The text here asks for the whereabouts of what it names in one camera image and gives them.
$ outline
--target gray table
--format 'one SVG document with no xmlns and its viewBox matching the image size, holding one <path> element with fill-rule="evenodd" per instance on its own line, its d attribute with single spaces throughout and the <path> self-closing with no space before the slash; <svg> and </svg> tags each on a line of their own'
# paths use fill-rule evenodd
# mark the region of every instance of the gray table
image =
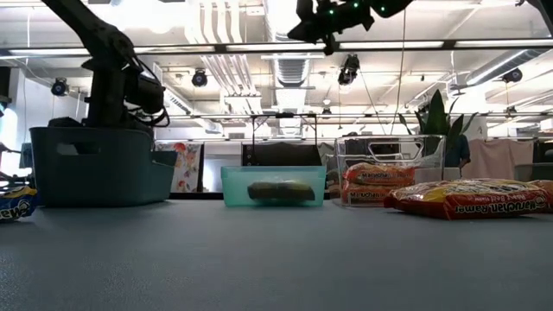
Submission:
<svg viewBox="0 0 553 311">
<path fill-rule="evenodd" d="M 179 201 L 0 225 L 0 310 L 552 310 L 553 217 Z"/>
</svg>

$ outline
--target transparent plastic container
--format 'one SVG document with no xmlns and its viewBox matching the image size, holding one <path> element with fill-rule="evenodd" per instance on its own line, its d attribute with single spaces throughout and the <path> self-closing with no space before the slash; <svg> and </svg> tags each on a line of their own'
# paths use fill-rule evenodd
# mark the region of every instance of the transparent plastic container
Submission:
<svg viewBox="0 0 553 311">
<path fill-rule="evenodd" d="M 326 168 L 223 167 L 227 206 L 322 206 Z"/>
<path fill-rule="evenodd" d="M 445 136 L 347 136 L 336 139 L 341 206 L 381 207 L 391 190 L 443 180 Z"/>
</svg>

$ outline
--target teal plastic bin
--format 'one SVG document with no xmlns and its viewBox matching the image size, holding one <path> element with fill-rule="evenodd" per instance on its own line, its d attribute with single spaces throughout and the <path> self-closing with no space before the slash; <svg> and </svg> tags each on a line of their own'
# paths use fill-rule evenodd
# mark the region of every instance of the teal plastic bin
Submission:
<svg viewBox="0 0 553 311">
<path fill-rule="evenodd" d="M 312 167 L 223 167 L 227 206 L 322 206 L 327 169 Z"/>
</svg>

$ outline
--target blue snack bag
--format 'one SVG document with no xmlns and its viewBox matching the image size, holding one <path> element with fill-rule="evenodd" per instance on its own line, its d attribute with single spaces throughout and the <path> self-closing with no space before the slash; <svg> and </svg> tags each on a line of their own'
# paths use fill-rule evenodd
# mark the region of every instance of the blue snack bag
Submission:
<svg viewBox="0 0 553 311">
<path fill-rule="evenodd" d="M 0 223 L 30 216 L 36 208 L 36 202 L 36 190 L 27 186 L 0 194 Z"/>
</svg>

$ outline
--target maruchan ramen package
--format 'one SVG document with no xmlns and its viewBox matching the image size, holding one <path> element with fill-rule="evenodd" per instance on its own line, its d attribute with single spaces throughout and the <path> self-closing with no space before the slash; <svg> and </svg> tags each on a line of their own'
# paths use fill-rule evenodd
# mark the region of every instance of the maruchan ramen package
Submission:
<svg viewBox="0 0 553 311">
<path fill-rule="evenodd" d="M 459 180 L 393 190 L 385 207 L 440 219 L 490 219 L 546 213 L 550 194 L 522 181 Z"/>
<path fill-rule="evenodd" d="M 344 182 L 342 203 L 351 205 L 373 205 L 382 203 L 391 190 L 401 186 L 360 185 L 349 181 Z"/>
<path fill-rule="evenodd" d="M 360 185 L 409 186 L 415 183 L 415 168 L 359 163 L 344 173 L 344 179 Z"/>
<path fill-rule="evenodd" d="M 529 184 L 542 188 L 547 191 L 551 199 L 553 199 L 553 181 L 530 181 Z"/>
</svg>

